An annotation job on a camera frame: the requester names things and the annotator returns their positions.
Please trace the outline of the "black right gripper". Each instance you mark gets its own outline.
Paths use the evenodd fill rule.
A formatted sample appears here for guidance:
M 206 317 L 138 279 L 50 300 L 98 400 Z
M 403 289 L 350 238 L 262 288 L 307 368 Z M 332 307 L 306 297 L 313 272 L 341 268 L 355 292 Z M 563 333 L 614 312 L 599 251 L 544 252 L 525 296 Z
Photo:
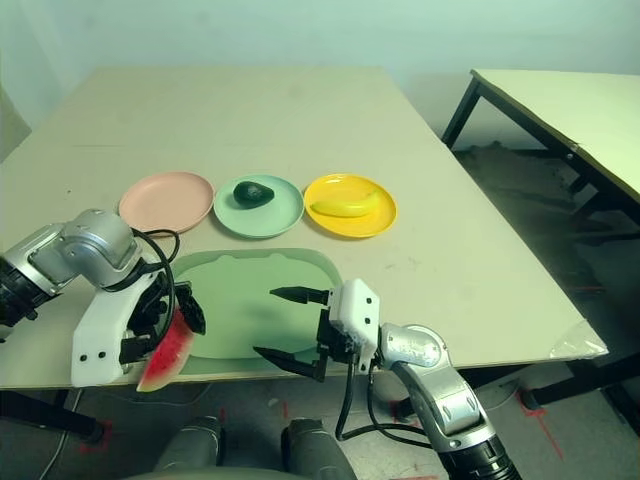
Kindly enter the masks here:
M 308 304 L 327 305 L 331 290 L 317 290 L 303 286 L 278 287 L 269 291 L 271 295 L 287 301 Z M 327 363 L 332 360 L 341 364 L 354 363 L 356 347 L 354 341 L 345 333 L 334 327 L 329 320 L 330 310 L 321 310 L 316 335 L 319 357 L 311 363 L 298 360 L 294 354 L 281 350 L 257 347 L 253 350 L 265 360 L 281 370 L 323 382 L 326 377 Z

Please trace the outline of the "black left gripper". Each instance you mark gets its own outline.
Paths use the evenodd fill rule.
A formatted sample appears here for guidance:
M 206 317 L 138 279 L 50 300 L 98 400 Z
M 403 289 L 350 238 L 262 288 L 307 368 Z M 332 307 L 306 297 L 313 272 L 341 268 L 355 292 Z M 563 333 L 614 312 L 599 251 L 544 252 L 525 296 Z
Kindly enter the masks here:
M 178 283 L 175 290 L 181 311 L 190 330 L 198 335 L 206 334 L 206 320 L 203 310 L 193 296 L 190 283 Z M 171 321 L 174 300 L 167 279 L 155 279 L 142 293 L 131 314 L 127 329 L 135 336 L 120 342 L 119 362 L 124 373 L 128 373 L 135 363 L 145 359 L 147 354 L 164 337 Z

